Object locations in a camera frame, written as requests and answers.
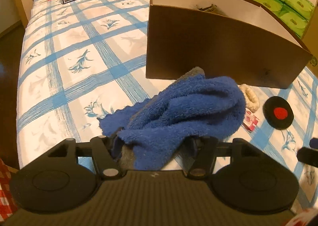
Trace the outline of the blue fluffy towel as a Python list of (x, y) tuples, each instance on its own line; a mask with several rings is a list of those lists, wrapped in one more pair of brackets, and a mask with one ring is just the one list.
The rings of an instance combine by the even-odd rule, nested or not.
[[(168, 112), (177, 115), (177, 118), (187, 118), (180, 123), (184, 128), (181, 132), (184, 139), (190, 136), (211, 136), (223, 140), (239, 129), (245, 116), (246, 101), (233, 79), (205, 77), (197, 86), (192, 87), (191, 93), (181, 100), (181, 103), (185, 104), (184, 115), (180, 114), (176, 107), (172, 107), (172, 111)], [(128, 124), (128, 116), (132, 114), (132, 111), (124, 112), (122, 109), (101, 118), (99, 126), (103, 135), (116, 133), (120, 138), (119, 134)]]

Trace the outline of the black red round pad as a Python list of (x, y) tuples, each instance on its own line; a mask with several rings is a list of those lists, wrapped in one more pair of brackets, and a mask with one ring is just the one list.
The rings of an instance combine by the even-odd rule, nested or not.
[(289, 128), (294, 120), (294, 113), (289, 103), (279, 96), (270, 97), (263, 105), (266, 121), (276, 130)]

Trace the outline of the small pink wrapper packet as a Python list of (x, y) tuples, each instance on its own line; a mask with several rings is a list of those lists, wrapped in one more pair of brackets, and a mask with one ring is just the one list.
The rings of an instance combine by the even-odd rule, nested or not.
[(246, 109), (243, 120), (244, 128), (252, 132), (257, 127), (258, 122), (259, 119), (249, 109)]

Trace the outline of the cream fluffy scrunchie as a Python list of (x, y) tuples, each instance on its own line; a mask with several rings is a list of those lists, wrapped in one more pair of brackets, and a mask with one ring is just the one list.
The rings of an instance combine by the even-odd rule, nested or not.
[(241, 84), (239, 88), (244, 95), (246, 108), (249, 109), (252, 113), (257, 112), (260, 107), (260, 102), (254, 90), (247, 84)]

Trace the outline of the grey felt cloth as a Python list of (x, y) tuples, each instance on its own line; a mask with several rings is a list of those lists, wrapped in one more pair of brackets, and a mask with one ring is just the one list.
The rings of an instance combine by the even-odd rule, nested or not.
[(217, 7), (214, 4), (211, 4), (210, 6), (207, 6), (207, 7), (199, 7), (197, 5), (196, 8), (198, 11), (213, 13), (213, 14), (217, 14), (221, 16), (227, 16), (219, 7)]

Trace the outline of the blue checked bed sheet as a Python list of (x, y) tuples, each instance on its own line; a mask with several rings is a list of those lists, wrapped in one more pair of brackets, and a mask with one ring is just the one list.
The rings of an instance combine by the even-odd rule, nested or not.
[[(101, 134), (106, 114), (150, 98), (169, 81), (147, 79), (149, 0), (35, 0), (21, 51), (17, 92), (17, 150), (21, 167), (66, 138), (86, 142)], [(256, 112), (243, 138), (299, 179), (294, 210), (317, 206), (317, 169), (297, 151), (317, 137), (317, 77), (304, 68), (285, 90), (254, 87), (261, 103), (280, 96), (294, 120), (275, 130)]]

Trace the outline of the red checked cloth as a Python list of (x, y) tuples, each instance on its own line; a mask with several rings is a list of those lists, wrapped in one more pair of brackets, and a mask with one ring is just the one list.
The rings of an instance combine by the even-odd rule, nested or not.
[(17, 169), (6, 165), (0, 160), (0, 221), (3, 223), (17, 211), (17, 205), (12, 197), (9, 183)]

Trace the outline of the large brown cardboard carton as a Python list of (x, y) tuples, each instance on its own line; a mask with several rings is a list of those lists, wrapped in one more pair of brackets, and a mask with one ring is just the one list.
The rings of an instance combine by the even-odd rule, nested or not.
[(308, 28), (302, 38), (302, 41), (307, 46), (313, 55), (308, 62), (307, 67), (313, 72), (315, 76), (318, 75), (318, 8), (316, 7), (313, 16), (309, 22)]

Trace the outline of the brown open cardboard box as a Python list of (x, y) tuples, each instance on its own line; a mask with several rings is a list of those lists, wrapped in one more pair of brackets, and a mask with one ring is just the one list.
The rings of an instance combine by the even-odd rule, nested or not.
[[(227, 16), (198, 11), (219, 7)], [(198, 66), (207, 77), (285, 89), (312, 55), (254, 0), (150, 0), (145, 75), (177, 79)]]

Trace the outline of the green tissue pack bundle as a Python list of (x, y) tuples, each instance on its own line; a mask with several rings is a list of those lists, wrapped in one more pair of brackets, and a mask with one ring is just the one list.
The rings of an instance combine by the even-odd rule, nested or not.
[(309, 0), (254, 0), (273, 12), (301, 38), (314, 12)]

